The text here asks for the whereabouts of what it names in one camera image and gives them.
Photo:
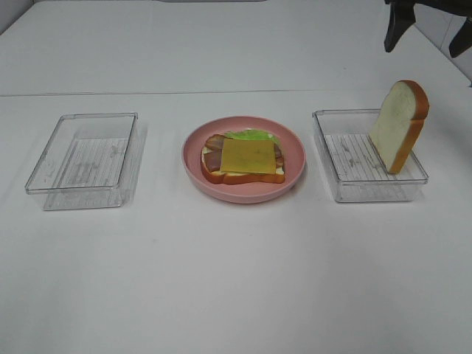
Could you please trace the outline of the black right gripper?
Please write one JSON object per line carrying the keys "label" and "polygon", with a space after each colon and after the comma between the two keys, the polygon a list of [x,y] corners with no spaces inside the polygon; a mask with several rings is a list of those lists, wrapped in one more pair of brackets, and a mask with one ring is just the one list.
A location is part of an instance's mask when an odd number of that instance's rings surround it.
{"label": "black right gripper", "polygon": [[405,31],[415,24],[415,4],[423,4],[446,13],[467,17],[449,44],[449,54],[452,58],[457,58],[471,47],[471,0],[385,0],[384,3],[390,6],[389,25],[383,42],[386,52],[391,52]]}

